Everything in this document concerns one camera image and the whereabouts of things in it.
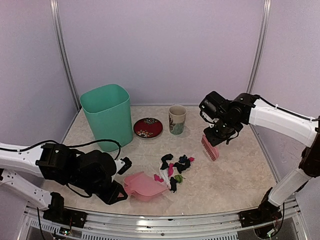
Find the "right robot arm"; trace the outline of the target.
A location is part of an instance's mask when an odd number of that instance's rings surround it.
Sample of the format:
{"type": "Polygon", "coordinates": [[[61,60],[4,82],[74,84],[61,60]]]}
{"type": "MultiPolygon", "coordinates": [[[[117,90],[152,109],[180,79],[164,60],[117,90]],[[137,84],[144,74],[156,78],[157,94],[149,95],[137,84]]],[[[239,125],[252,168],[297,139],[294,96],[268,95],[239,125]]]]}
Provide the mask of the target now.
{"type": "Polygon", "coordinates": [[[272,104],[258,94],[241,93],[233,100],[216,91],[205,96],[199,104],[201,118],[209,124],[204,129],[204,146],[208,152],[221,143],[238,137],[244,125],[263,127],[298,141],[305,146],[301,161],[276,186],[272,187],[256,218],[266,222],[277,207],[311,179],[320,175],[320,119],[292,112],[272,104]]]}

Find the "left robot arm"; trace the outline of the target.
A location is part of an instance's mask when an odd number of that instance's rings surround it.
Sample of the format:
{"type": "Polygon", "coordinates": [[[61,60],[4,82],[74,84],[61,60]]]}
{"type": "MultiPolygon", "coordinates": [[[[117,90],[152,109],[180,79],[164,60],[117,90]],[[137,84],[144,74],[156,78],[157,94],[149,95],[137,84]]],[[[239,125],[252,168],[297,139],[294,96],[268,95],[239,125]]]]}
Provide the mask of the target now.
{"type": "Polygon", "coordinates": [[[40,210],[49,210],[57,221],[70,218],[70,211],[61,203],[53,203],[56,195],[43,190],[19,175],[32,174],[62,186],[83,190],[85,198],[96,195],[107,205],[128,198],[124,187],[115,181],[132,165],[129,158],[112,157],[107,152],[92,150],[84,153],[79,146],[67,146],[45,140],[31,146],[1,143],[0,185],[26,199],[40,210]]]}

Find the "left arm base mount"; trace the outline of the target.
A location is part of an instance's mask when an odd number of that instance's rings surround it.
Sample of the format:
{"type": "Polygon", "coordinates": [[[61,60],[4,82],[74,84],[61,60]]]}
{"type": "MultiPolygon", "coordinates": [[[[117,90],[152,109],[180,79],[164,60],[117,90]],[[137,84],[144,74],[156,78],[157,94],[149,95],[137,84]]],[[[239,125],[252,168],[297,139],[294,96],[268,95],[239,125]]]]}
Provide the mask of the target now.
{"type": "Polygon", "coordinates": [[[43,218],[54,223],[69,227],[84,228],[87,213],[65,208],[64,198],[57,192],[50,193],[51,200],[48,209],[43,211],[43,218]]]}

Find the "pink dustpan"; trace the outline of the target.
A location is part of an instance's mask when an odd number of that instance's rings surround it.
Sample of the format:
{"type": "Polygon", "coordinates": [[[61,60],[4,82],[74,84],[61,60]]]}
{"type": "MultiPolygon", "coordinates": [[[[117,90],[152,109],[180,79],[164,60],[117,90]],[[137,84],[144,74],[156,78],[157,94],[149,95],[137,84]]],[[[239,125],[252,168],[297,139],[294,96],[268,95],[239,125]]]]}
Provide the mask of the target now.
{"type": "Polygon", "coordinates": [[[160,196],[168,189],[165,184],[155,181],[143,171],[124,178],[125,192],[143,202],[148,202],[160,196]]]}

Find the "pink hand brush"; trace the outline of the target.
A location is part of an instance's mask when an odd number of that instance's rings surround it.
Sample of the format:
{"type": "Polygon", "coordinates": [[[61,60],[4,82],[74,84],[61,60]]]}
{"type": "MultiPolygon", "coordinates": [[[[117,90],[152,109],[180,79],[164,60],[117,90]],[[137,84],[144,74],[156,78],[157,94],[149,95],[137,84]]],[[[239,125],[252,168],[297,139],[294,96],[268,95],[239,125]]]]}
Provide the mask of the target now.
{"type": "Polygon", "coordinates": [[[209,143],[205,135],[202,136],[201,143],[210,159],[216,161],[220,156],[218,149],[209,143]]]}

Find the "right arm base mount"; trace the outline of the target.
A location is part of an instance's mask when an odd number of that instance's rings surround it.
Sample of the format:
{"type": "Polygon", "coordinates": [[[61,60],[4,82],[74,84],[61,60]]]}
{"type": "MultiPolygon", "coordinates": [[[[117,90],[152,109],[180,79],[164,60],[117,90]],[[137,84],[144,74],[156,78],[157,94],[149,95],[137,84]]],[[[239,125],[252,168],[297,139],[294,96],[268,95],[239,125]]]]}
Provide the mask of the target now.
{"type": "Polygon", "coordinates": [[[269,202],[271,190],[272,187],[265,193],[257,208],[240,211],[238,213],[242,228],[268,223],[283,217],[280,207],[269,202]]]}

